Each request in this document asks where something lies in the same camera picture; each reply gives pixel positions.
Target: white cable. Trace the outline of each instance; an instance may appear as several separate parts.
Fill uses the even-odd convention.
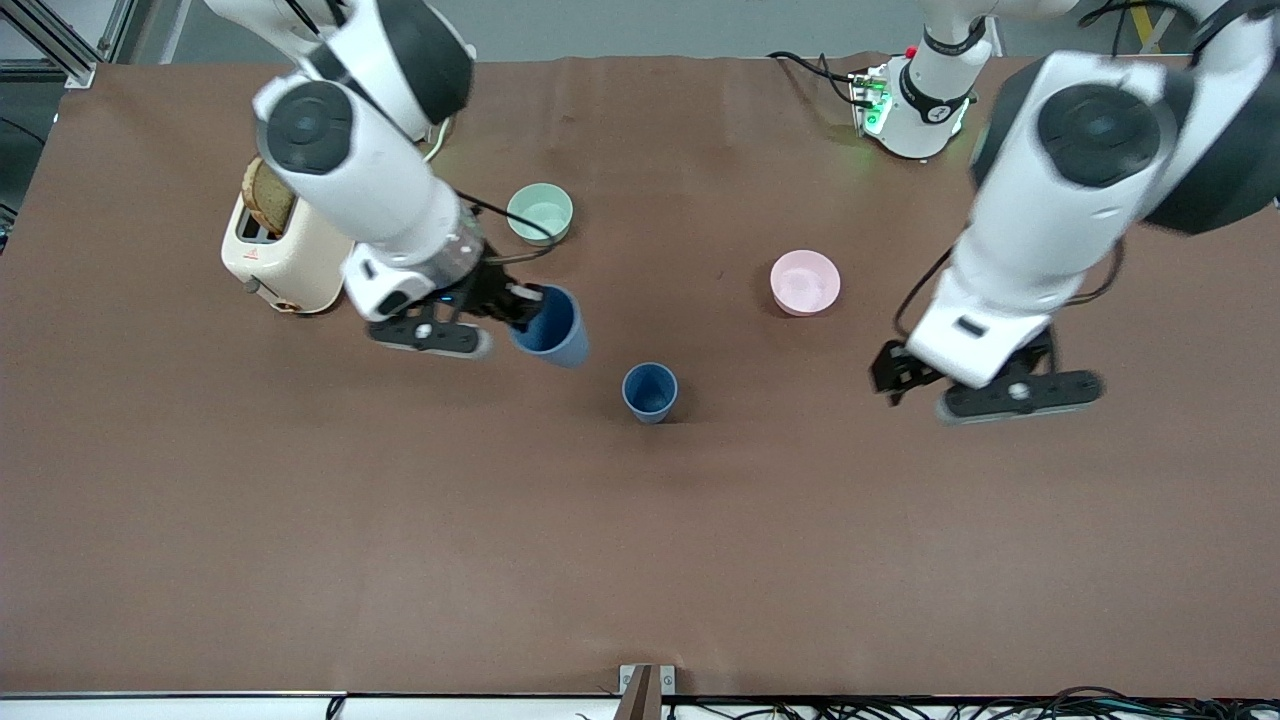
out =
[[[440,132],[435,136],[435,145],[431,146],[431,150],[426,155],[422,155],[422,163],[430,163],[431,158],[435,158],[440,149],[444,147],[444,135],[449,132],[449,126],[452,124],[452,117],[444,118],[444,122],[440,123]]]

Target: mint green bowl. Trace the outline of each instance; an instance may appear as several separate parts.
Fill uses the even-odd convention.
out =
[[[573,201],[559,186],[539,182],[525,186],[512,195],[511,202],[507,202],[507,211],[547,228],[552,237],[515,218],[507,218],[507,224],[516,231],[516,234],[525,238],[525,242],[545,246],[564,240],[568,222],[573,219]]]

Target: bread slice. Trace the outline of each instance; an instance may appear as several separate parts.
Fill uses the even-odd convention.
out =
[[[280,178],[271,172],[261,156],[253,158],[253,161],[244,169],[241,195],[244,196],[244,208],[260,225],[274,234],[284,234],[284,227],[289,224],[289,213],[293,211],[297,196],[280,182]]]

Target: table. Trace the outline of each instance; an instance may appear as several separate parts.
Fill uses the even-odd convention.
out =
[[[278,68],[102,67],[0,261],[0,688],[596,692],[662,661],[689,693],[1274,697],[1274,211],[1132,234],[1059,324],[1108,382],[1088,413],[943,428],[936,391],[869,392],[1021,63],[927,164],[773,61],[481,65],[436,170],[573,196],[518,277],[580,299],[576,372],[244,295],[218,243]],[[795,247],[844,275],[820,316],[769,297]],[[644,360],[669,424],[620,400]]]

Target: large blue cup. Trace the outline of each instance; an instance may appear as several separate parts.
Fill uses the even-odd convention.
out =
[[[649,425],[667,418],[677,395],[676,374],[662,363],[641,363],[622,378],[622,400],[636,420]]]
[[[507,331],[516,347],[561,368],[577,368],[591,351],[577,300],[553,284],[543,286],[543,309],[530,320],[529,329]]]

